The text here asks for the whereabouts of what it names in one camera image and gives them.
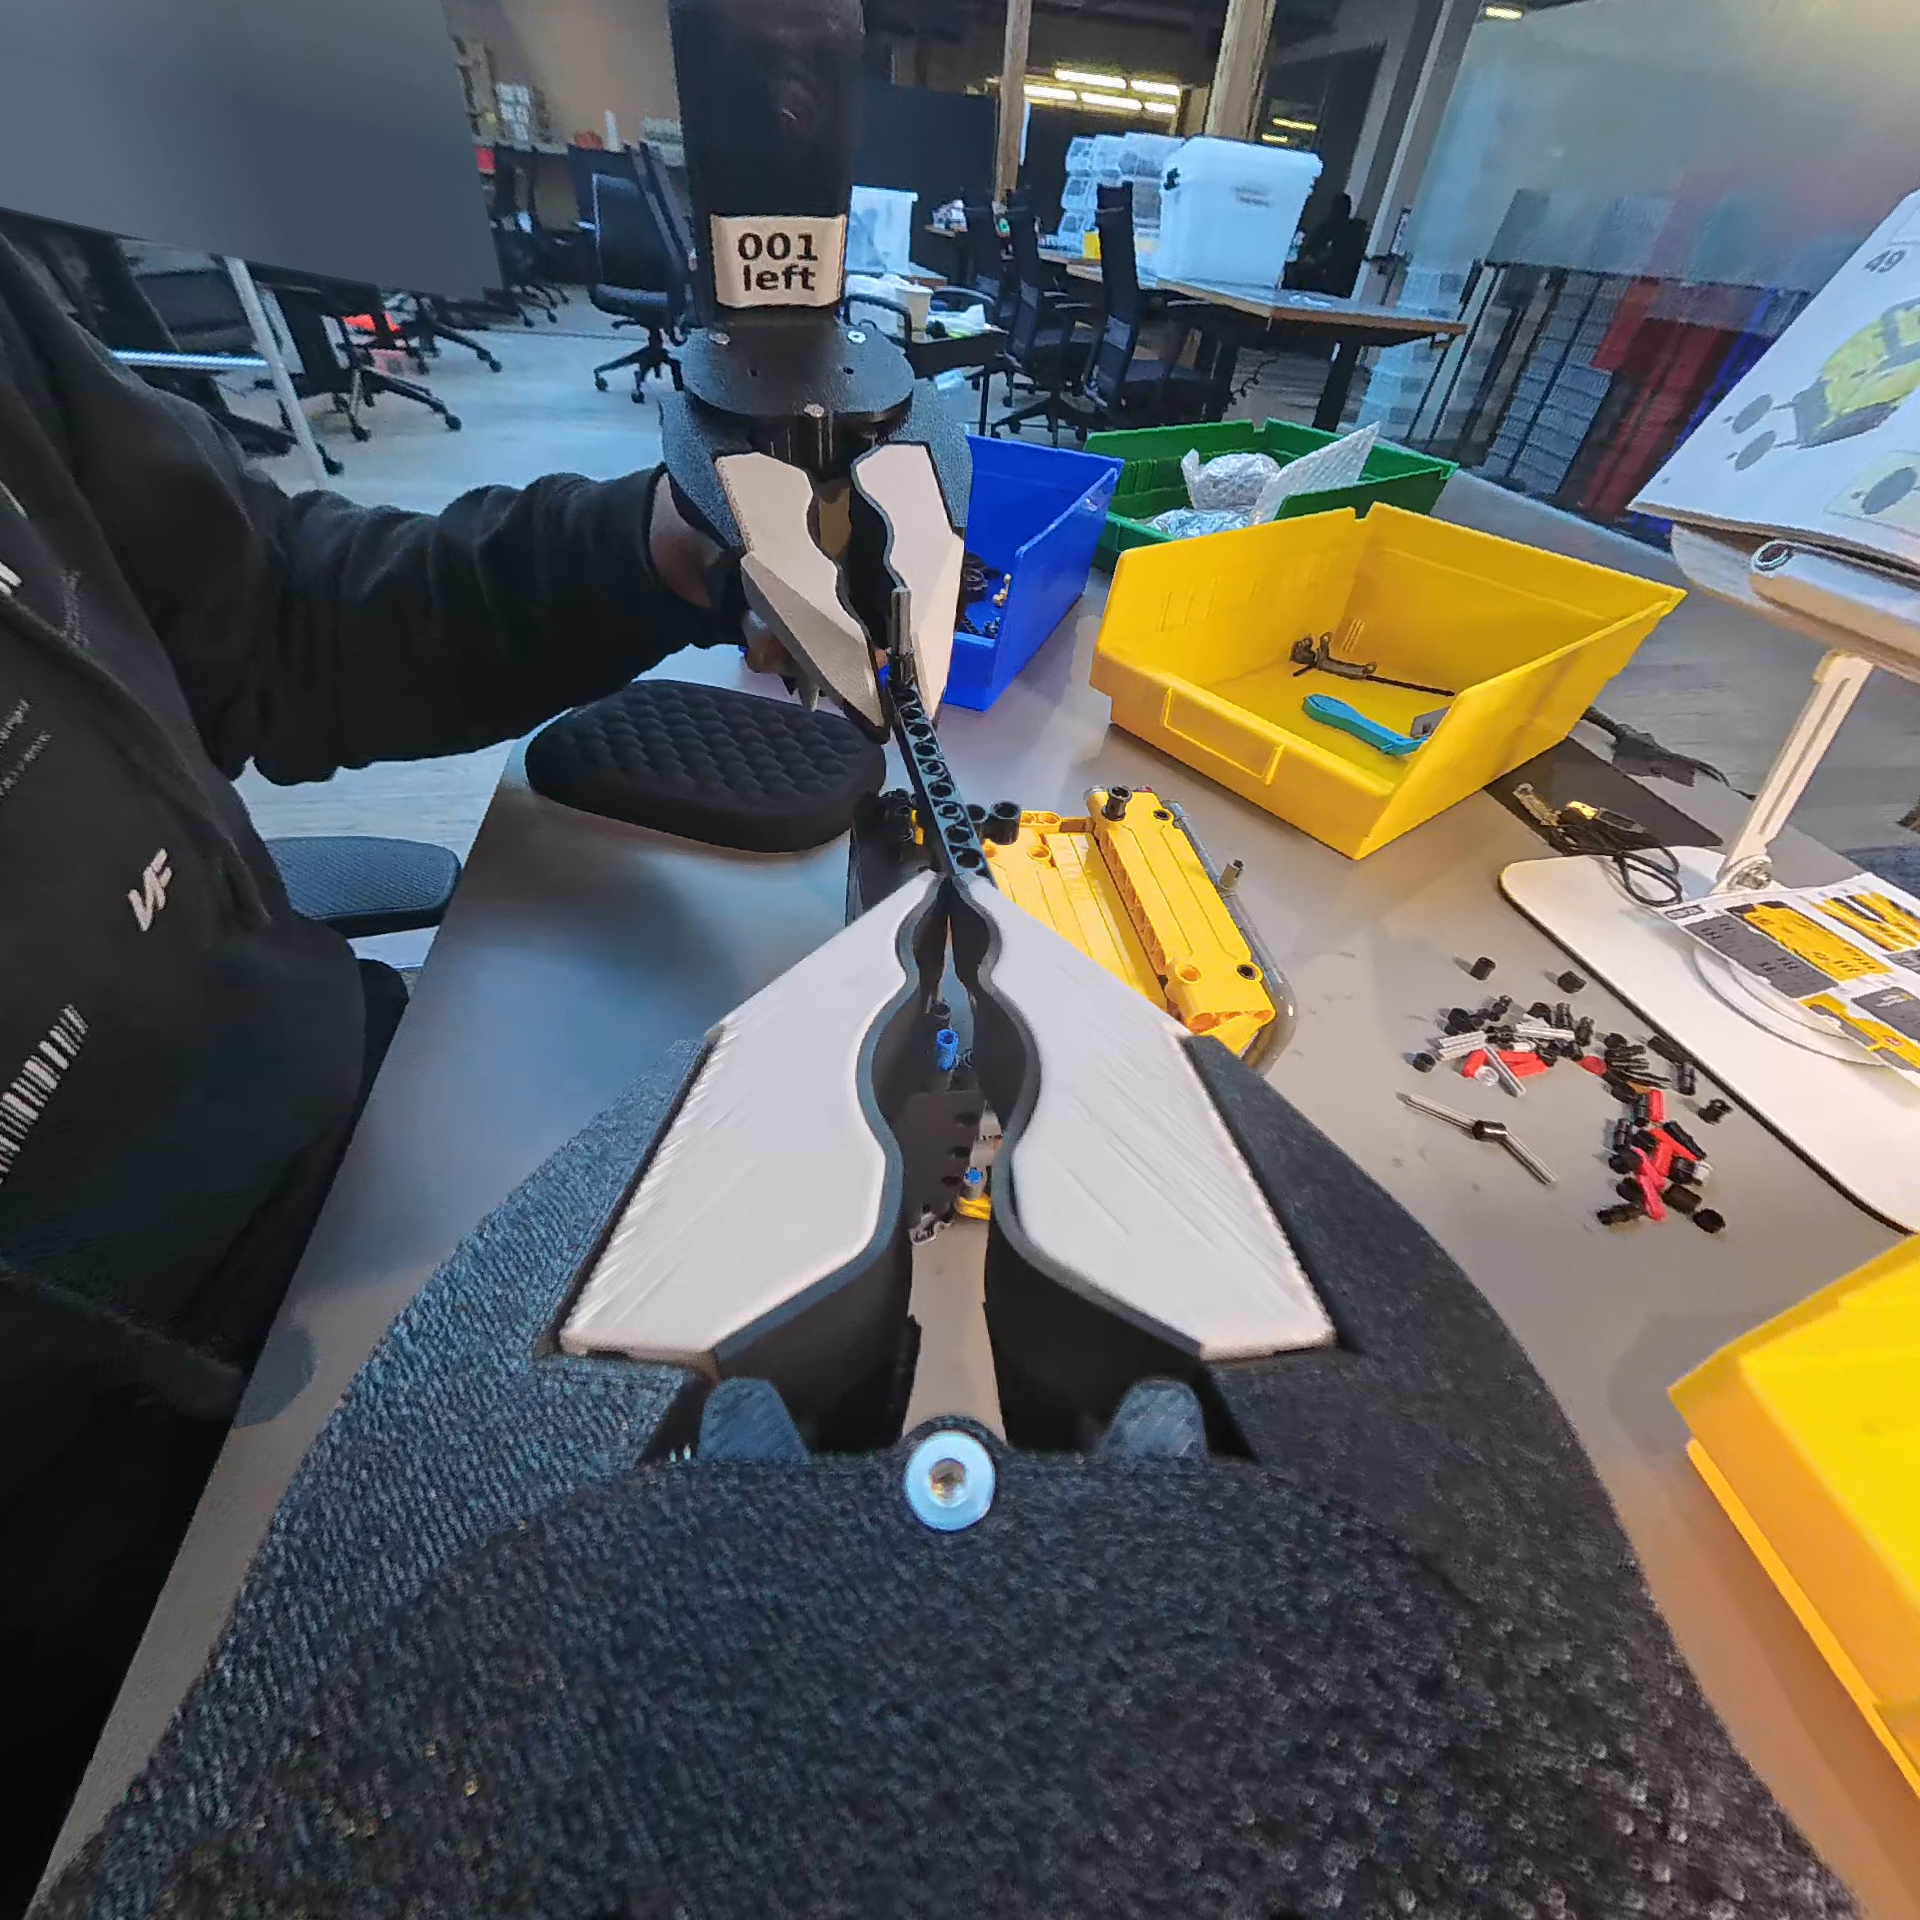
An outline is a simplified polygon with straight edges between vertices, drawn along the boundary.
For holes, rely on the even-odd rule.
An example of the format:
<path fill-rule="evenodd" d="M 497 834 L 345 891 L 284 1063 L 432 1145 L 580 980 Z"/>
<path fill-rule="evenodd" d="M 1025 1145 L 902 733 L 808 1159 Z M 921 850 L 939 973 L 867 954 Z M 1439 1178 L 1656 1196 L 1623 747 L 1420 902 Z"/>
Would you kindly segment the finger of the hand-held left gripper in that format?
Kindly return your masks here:
<path fill-rule="evenodd" d="M 847 468 L 847 602 L 886 687 L 939 716 L 960 614 L 960 531 L 928 443 L 881 443 Z"/>
<path fill-rule="evenodd" d="M 819 493 L 772 454 L 721 454 L 716 493 L 740 534 L 737 568 L 747 609 L 779 634 L 808 694 L 828 694 L 872 738 L 893 736 L 895 568 L 885 481 L 893 454 L 847 468 L 847 546 L 819 539 Z"/>

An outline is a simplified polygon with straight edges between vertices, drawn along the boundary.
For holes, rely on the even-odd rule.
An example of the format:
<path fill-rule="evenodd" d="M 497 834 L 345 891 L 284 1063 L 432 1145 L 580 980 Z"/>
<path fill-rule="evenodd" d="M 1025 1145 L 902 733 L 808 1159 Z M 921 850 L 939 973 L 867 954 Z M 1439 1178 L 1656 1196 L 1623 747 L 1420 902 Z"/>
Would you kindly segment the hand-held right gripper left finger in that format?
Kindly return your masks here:
<path fill-rule="evenodd" d="M 935 873 L 721 1013 L 563 1315 L 563 1353 L 886 1403 L 909 1330 L 906 1161 L 881 1057 L 912 1031 Z"/>

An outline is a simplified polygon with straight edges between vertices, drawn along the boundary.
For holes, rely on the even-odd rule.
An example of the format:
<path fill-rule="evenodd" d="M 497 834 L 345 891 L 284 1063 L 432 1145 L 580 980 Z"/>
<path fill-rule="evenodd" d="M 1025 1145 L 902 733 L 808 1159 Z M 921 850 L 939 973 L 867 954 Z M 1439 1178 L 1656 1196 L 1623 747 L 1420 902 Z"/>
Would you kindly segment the long black perforated beam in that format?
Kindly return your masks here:
<path fill-rule="evenodd" d="M 875 658 L 881 703 L 906 767 L 912 830 L 928 871 L 944 880 L 994 880 L 970 806 L 959 792 L 932 710 L 906 647 Z"/>

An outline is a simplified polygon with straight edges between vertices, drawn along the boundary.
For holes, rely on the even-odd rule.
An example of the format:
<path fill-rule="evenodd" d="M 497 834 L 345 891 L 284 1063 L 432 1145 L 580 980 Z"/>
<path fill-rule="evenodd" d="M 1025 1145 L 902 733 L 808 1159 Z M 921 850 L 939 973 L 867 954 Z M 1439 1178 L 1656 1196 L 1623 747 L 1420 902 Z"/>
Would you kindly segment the black yellow toy brick vehicle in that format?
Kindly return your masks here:
<path fill-rule="evenodd" d="M 1087 789 L 1081 816 L 970 806 L 996 890 L 1066 945 L 1245 1066 L 1291 1042 L 1291 986 L 1238 905 L 1190 816 L 1155 789 Z M 970 986 L 953 956 L 921 969 L 918 1066 L 893 1105 L 909 1243 L 988 1217 L 996 1115 L 970 1063 Z"/>

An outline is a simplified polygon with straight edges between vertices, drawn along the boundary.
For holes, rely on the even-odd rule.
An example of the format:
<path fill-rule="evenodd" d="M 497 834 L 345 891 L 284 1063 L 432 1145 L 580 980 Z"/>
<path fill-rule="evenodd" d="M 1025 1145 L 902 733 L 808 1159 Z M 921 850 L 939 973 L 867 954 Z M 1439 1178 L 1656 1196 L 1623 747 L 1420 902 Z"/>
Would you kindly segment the grey desk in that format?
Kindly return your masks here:
<path fill-rule="evenodd" d="M 1081 614 L 988 710 L 953 713 L 968 792 L 1070 799 L 1103 773 L 1166 777 L 1211 854 L 1245 856 L 1240 902 L 1296 996 L 1275 1090 L 1378 1178 L 1479 1284 L 1561 1403 L 1648 1588 L 1752 1773 L 1847 1878 L 1863 1914 L 1916 1914 L 1916 1794 L 1686 1458 L 1666 1386 L 1722 1339 L 1886 1255 L 1899 1231 L 1843 1196 L 1760 1117 L 1712 1127 L 1719 1236 L 1597 1229 L 1600 1096 L 1561 1075 L 1514 1112 L 1558 1176 L 1533 1186 L 1396 1102 L 1420 1020 L 1498 956 L 1498 993 L 1567 968 L 1510 911 L 1503 871 L 1533 830 L 1472 796 L 1349 860 L 1190 777 L 1106 727 Z M 526 792 L 488 755 L 493 806 L 381 1066 L 360 1134 L 266 1347 L 266 1391 L 208 1478 L 110 1732 L 53 1845 L 76 1854 L 196 1680 L 274 1496 L 350 1366 L 427 1271 L 676 1042 L 836 932 L 845 854 L 676 850 Z"/>

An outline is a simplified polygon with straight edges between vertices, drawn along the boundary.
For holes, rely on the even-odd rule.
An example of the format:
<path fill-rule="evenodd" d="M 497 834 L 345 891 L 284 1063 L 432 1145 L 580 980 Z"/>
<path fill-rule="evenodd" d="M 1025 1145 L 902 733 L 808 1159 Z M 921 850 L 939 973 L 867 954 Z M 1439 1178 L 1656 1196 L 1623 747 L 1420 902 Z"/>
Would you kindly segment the person's left hand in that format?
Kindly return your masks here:
<path fill-rule="evenodd" d="M 744 609 L 744 602 L 733 602 L 733 556 L 691 519 L 682 519 L 664 465 L 659 465 L 653 475 L 645 521 L 649 565 L 659 583 L 682 609 L 691 609 L 691 646 L 737 647 L 752 676 L 779 679 L 786 694 L 797 694 L 797 661 L 786 658 L 779 634 L 752 609 Z"/>

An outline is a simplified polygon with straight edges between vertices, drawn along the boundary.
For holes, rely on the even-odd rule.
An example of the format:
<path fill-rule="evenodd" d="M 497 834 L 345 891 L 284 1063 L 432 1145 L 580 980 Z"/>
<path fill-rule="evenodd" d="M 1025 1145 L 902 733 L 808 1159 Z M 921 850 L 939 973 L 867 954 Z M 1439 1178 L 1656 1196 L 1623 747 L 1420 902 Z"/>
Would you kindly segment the blue plastic bin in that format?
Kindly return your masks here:
<path fill-rule="evenodd" d="M 960 619 L 944 710 L 994 710 L 1081 605 L 1106 531 L 1117 459 L 1024 439 L 970 443 Z"/>

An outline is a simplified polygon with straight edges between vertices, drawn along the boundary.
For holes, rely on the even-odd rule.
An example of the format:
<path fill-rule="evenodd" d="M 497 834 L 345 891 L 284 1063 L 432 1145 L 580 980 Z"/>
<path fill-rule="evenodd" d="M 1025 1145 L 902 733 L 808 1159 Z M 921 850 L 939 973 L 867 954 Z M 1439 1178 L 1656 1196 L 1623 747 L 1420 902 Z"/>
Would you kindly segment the black office chair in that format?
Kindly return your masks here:
<path fill-rule="evenodd" d="M 980 414 L 985 430 L 1020 436 L 1044 422 L 1051 439 L 1061 427 L 1087 439 L 1159 422 L 1166 380 L 1155 357 L 1140 357 L 1140 324 L 1112 318 L 1106 297 L 1087 302 L 1087 284 L 1070 288 L 1049 275 L 1025 190 L 1006 201 L 1006 232 L 1009 326 L 996 357 L 1006 404 Z"/>
<path fill-rule="evenodd" d="M 677 349 L 691 339 L 694 288 L 691 288 L 691 234 L 676 209 L 664 166 L 649 143 L 637 143 L 627 169 L 601 169 L 586 186 L 590 228 L 590 311 L 645 332 L 645 342 L 598 365 L 598 391 L 612 369 L 637 373 L 630 399 L 645 399 L 649 373 L 664 369 L 672 387 L 682 387 Z"/>

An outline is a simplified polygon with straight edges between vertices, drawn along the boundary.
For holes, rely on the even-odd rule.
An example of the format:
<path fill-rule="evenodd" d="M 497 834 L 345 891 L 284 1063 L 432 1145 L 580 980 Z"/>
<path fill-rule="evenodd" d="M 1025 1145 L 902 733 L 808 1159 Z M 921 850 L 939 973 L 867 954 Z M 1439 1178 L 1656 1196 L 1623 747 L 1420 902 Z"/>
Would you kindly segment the clear plastic bag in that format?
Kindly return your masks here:
<path fill-rule="evenodd" d="M 1218 534 L 1275 521 L 1285 504 L 1308 493 L 1355 487 L 1378 443 L 1378 422 L 1366 422 L 1307 459 L 1281 462 L 1270 454 L 1218 454 L 1199 462 L 1197 448 L 1179 459 L 1183 504 L 1155 513 L 1145 526 L 1166 539 Z"/>

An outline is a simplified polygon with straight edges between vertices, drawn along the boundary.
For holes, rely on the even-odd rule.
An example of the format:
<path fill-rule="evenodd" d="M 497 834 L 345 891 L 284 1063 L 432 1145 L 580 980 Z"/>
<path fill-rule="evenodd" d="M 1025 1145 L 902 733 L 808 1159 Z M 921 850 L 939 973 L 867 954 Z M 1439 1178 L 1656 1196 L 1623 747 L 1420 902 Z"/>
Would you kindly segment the dark brick part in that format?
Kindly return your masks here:
<path fill-rule="evenodd" d="M 1452 687 L 1396 679 L 1396 676 L 1384 676 L 1378 661 L 1369 661 L 1369 658 L 1340 652 L 1330 631 L 1301 634 L 1287 647 L 1287 661 L 1291 661 L 1296 676 L 1315 676 L 1320 669 L 1320 676 L 1330 676 L 1340 683 L 1378 683 L 1378 687 L 1396 687 L 1396 694 L 1422 694 L 1422 695 L 1436 695 L 1436 702 L 1452 702 L 1459 695 Z"/>

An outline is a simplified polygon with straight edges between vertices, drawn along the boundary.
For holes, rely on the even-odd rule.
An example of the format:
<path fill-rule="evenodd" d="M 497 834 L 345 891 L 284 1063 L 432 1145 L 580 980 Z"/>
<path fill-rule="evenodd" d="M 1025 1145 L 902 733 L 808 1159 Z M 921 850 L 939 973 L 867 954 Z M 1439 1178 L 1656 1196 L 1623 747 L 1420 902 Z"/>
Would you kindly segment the white storage box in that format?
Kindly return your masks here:
<path fill-rule="evenodd" d="M 1155 279 L 1275 293 L 1320 173 L 1308 147 L 1183 139 L 1160 169 Z"/>

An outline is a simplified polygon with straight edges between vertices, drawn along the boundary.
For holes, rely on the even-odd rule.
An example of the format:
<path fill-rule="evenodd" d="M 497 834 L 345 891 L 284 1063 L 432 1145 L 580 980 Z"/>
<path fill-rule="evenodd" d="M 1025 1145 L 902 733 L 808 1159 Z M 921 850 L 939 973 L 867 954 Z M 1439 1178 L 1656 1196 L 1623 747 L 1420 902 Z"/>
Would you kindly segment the wooden table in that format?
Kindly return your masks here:
<path fill-rule="evenodd" d="M 1366 305 L 1349 297 L 1320 297 L 1266 284 L 1199 284 L 1199 279 L 1166 279 L 1149 284 L 1149 297 L 1160 305 L 1197 305 L 1199 332 L 1215 334 L 1215 369 L 1206 391 L 1206 417 L 1229 417 L 1238 353 L 1256 342 L 1275 326 L 1307 326 L 1328 339 L 1328 380 L 1320 387 L 1308 427 L 1330 436 L 1344 417 L 1344 399 L 1355 391 L 1355 373 L 1366 349 L 1401 349 L 1401 342 L 1452 342 L 1468 334 L 1468 324 L 1401 305 Z"/>

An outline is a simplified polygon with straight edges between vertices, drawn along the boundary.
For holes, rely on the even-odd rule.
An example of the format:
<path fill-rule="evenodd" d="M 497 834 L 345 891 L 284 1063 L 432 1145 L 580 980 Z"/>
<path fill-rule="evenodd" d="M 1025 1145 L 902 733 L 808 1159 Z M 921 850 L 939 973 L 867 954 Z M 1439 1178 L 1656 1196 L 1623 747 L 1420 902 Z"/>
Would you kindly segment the blue brick separator tool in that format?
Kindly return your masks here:
<path fill-rule="evenodd" d="M 1308 694 L 1308 695 L 1301 702 L 1301 713 L 1307 713 L 1315 727 L 1340 733 L 1340 736 L 1366 744 L 1369 755 L 1378 755 L 1378 759 L 1396 759 L 1396 761 L 1401 761 L 1401 759 L 1412 759 L 1412 755 L 1420 755 L 1420 747 L 1428 744 L 1428 736 L 1439 727 L 1439 716 L 1445 716 L 1450 710 L 1436 703 L 1436 710 L 1428 710 L 1428 713 L 1413 713 L 1413 716 L 1401 722 L 1401 727 L 1389 727 L 1389 722 L 1363 713 L 1358 703 L 1349 703 L 1349 702 L 1340 702 L 1340 695 Z"/>

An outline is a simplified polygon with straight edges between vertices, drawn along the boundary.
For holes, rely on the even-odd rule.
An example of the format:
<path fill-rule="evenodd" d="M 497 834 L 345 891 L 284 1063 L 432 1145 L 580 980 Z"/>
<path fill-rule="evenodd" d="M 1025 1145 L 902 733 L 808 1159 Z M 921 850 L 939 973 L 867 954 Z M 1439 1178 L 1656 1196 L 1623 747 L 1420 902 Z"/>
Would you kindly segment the pile of small brick parts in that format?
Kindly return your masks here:
<path fill-rule="evenodd" d="M 1620 1236 L 1635 1222 L 1686 1217 L 1722 1236 L 1706 1127 L 1731 1115 L 1700 1082 L 1698 1057 L 1666 1031 L 1628 1031 L 1584 1009 L 1587 973 L 1558 969 L 1555 996 L 1510 993 L 1439 1006 L 1433 1031 L 1401 1057 L 1412 1075 L 1450 1079 L 1452 1091 L 1529 1096 L 1529 1090 L 1592 1090 L 1600 1096 L 1597 1168 L 1611 1196 L 1592 1212 Z"/>

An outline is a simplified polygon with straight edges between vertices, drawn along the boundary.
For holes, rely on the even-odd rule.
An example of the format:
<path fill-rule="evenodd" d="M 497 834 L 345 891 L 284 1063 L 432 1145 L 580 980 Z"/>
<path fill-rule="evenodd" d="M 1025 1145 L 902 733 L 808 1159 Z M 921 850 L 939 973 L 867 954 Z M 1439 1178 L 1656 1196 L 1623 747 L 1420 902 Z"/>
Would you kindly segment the yellow plastic box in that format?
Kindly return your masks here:
<path fill-rule="evenodd" d="M 1908 1791 L 1920 1783 L 1920 1242 L 1666 1390 L 1690 1458 Z"/>

